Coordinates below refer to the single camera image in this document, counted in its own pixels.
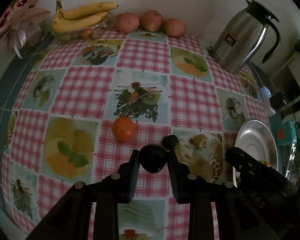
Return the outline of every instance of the thermos handle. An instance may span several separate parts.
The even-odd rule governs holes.
[[[269,20],[267,20],[267,24],[273,28],[275,35],[276,35],[276,40],[275,40],[274,46],[263,57],[262,63],[265,63],[269,58],[272,57],[274,52],[277,50],[280,40],[281,40],[280,33],[279,33],[277,27]]]

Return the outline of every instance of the clear plastic fruit container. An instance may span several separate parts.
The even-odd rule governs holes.
[[[67,43],[69,41],[80,38],[96,40],[108,27],[110,15],[111,13],[108,13],[101,22],[87,28],[65,33],[53,32],[53,35],[57,38],[58,41],[61,41],[63,43]]]

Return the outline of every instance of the bunch of bananas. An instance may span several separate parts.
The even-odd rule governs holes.
[[[82,30],[101,22],[108,12],[118,8],[114,2],[99,2],[85,5],[71,11],[63,11],[61,1],[57,1],[56,16],[52,28],[57,33]]]

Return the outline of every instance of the silver plate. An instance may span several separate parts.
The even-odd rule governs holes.
[[[234,146],[241,148],[257,161],[267,161],[270,167],[278,170],[278,152],[274,138],[268,127],[261,121],[249,119],[244,122]],[[233,168],[233,183],[236,187],[239,175],[240,173]]]

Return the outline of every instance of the metal bolt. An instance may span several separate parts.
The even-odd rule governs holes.
[[[111,174],[111,179],[119,179],[121,175],[119,173]]]
[[[233,187],[233,183],[231,181],[225,181],[224,185],[225,185],[225,187],[228,187],[228,188]]]
[[[195,180],[196,178],[197,178],[197,175],[195,175],[193,173],[188,174],[188,179]]]
[[[79,189],[82,188],[84,186],[84,183],[82,181],[78,181],[74,184],[74,187]]]

